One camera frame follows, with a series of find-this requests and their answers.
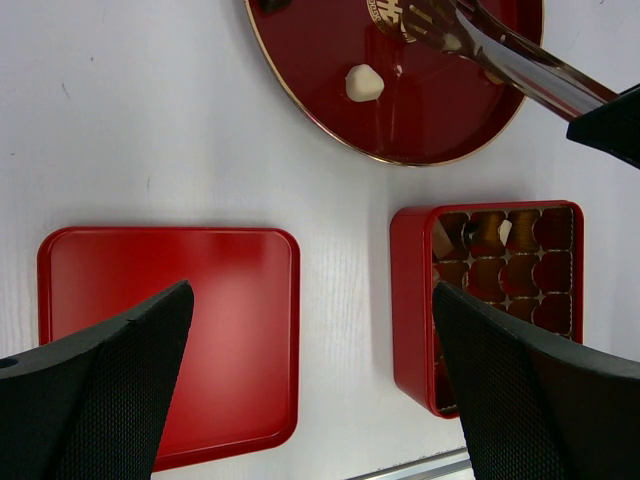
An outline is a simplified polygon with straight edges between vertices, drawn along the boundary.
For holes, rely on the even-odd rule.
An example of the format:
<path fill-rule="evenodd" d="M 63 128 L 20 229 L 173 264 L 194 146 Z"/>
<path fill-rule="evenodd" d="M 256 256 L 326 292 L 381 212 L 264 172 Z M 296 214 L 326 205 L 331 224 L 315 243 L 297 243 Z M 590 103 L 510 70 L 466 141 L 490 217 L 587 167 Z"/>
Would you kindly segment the tan chocolate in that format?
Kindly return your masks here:
<path fill-rule="evenodd" d="M 454 246 L 439 220 L 434 221 L 431 238 L 432 251 L 438 260 L 445 258 L 454 250 Z"/>

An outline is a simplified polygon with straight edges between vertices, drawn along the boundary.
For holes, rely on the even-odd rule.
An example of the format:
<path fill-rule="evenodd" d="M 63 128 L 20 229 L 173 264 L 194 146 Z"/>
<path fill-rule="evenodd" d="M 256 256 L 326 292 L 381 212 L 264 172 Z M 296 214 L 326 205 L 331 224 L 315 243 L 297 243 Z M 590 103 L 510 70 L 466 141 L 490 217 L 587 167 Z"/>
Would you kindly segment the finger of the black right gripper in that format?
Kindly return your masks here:
<path fill-rule="evenodd" d="M 640 91 L 636 85 L 569 123 L 566 138 L 639 168 Z"/>

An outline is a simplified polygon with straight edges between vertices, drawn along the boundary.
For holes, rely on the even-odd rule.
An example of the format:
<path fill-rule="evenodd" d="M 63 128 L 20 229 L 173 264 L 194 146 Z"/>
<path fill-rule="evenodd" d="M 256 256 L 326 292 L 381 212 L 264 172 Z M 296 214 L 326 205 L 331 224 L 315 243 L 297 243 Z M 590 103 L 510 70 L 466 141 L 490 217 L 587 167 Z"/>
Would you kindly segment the metal serving tongs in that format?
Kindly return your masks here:
<path fill-rule="evenodd" d="M 518 34 L 478 1 L 403 1 L 416 40 L 471 60 L 503 83 L 572 121 L 619 95 Z"/>

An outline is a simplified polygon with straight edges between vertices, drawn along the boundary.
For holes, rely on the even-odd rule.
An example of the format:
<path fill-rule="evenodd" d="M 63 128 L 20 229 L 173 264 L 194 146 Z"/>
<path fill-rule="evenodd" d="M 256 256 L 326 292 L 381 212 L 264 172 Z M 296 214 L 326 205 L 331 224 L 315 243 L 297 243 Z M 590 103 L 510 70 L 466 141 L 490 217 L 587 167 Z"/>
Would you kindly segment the white block chocolate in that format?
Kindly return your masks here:
<path fill-rule="evenodd" d="M 512 222 L 508 219 L 503 220 L 498 228 L 499 239 L 504 246 L 506 246 L 508 243 L 511 229 Z"/>

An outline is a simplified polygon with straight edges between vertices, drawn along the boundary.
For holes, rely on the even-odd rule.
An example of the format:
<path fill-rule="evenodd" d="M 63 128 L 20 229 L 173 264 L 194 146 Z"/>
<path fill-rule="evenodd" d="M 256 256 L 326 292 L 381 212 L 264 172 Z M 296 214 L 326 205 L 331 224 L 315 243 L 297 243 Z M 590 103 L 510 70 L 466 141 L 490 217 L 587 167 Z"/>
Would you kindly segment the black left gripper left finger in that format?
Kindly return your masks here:
<path fill-rule="evenodd" d="M 4 479 L 148 479 L 192 322 L 182 281 L 1 361 Z"/>

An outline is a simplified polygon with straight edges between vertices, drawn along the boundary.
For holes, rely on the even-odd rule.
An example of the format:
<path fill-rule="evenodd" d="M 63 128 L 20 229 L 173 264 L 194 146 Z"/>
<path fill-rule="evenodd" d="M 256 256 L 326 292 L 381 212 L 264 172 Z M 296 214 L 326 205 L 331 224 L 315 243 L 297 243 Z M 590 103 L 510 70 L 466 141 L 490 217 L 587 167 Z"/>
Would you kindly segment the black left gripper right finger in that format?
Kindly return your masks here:
<path fill-rule="evenodd" d="M 478 479 L 636 479 L 639 365 L 446 282 L 433 317 Z"/>

